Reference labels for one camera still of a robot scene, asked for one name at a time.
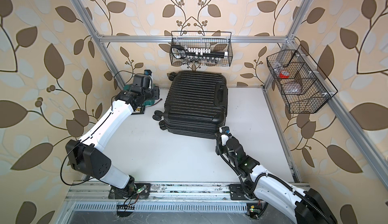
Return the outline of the black hard-shell suitcase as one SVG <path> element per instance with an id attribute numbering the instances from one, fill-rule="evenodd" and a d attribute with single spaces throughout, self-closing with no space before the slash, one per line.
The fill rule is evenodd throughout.
<path id="1" fill-rule="evenodd" d="M 172 82 L 164 111 L 154 112 L 161 130 L 173 134 L 216 139 L 226 123 L 228 88 L 222 74 L 180 71 L 169 74 Z"/>

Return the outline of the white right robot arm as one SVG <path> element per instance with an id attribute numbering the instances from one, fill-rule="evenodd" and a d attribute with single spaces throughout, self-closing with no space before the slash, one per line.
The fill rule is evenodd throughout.
<path id="1" fill-rule="evenodd" d="M 229 127 L 216 133 L 216 154 L 236 173 L 243 193 L 250 199 L 263 200 L 295 224 L 336 224 L 337 220 L 314 189 L 308 191 L 271 173 L 259 161 L 247 155 Z"/>

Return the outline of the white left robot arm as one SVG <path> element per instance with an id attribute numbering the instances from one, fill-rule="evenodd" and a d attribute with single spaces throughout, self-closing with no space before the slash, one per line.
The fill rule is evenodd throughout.
<path id="1" fill-rule="evenodd" d="M 146 101 L 157 100 L 159 97 L 158 86 L 135 85 L 114 96 L 108 110 L 98 122 L 79 140 L 70 140 L 66 144 L 66 157 L 71 168 L 118 189 L 126 188 L 130 175 L 115 167 L 104 150 L 124 120 Z"/>

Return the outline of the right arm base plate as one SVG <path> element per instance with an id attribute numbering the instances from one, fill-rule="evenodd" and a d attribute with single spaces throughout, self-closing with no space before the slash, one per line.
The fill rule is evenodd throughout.
<path id="1" fill-rule="evenodd" d="M 258 200 L 254 194 L 246 194 L 243 191 L 241 184 L 230 184 L 229 185 L 230 198 L 234 201 L 255 201 Z"/>

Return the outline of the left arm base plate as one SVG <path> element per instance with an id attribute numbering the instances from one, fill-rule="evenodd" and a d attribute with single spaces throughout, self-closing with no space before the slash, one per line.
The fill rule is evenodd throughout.
<path id="1" fill-rule="evenodd" d="M 139 198 L 144 199 L 148 198 L 150 194 L 150 183 L 129 183 L 124 189 L 119 189 L 112 186 L 109 192 L 109 199 L 130 199 L 130 198 Z"/>

